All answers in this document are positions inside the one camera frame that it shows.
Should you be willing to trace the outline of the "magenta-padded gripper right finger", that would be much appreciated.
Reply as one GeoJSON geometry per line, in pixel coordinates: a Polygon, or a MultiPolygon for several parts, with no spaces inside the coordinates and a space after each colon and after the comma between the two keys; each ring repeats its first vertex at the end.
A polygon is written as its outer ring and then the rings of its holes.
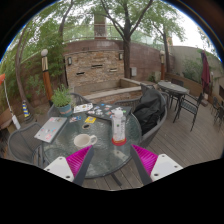
{"type": "Polygon", "coordinates": [[[182,169],[166,154],[156,155],[137,145],[131,145],[130,154],[143,185],[147,185],[182,169]]]}

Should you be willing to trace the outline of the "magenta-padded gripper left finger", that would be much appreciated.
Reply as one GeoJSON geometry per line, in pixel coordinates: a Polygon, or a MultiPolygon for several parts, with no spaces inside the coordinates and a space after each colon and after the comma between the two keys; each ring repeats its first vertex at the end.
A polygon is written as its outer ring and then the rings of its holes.
{"type": "Polygon", "coordinates": [[[93,155],[94,149],[90,145],[67,158],[58,157],[45,168],[45,171],[81,186],[93,155]]]}

